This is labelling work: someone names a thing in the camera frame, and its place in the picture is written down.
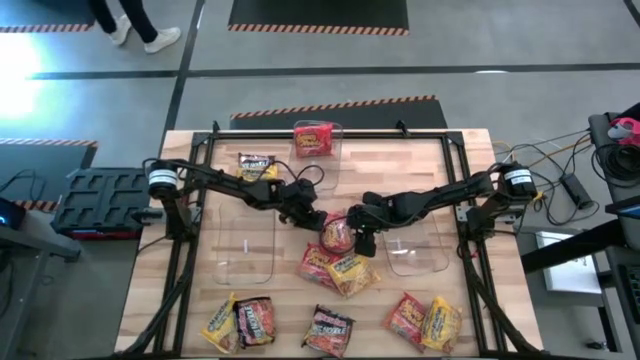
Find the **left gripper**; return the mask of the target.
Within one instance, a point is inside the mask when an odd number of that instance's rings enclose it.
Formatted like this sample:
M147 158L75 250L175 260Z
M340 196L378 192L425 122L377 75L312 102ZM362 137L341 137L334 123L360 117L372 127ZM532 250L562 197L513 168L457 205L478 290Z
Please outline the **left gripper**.
M328 216L326 211L315 210L317 199L311 180L300 178L277 188L280 204L276 207L280 221L290 221L294 227L321 232Z

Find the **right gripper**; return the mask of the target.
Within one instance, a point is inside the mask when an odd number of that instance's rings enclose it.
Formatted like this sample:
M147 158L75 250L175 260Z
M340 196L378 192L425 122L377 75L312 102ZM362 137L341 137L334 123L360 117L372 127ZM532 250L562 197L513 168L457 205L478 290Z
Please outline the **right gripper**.
M351 206L347 211L347 225L355 232L355 253L374 257L377 245L375 233L395 226L391 214L391 203L385 197L374 192L365 192L360 204Z

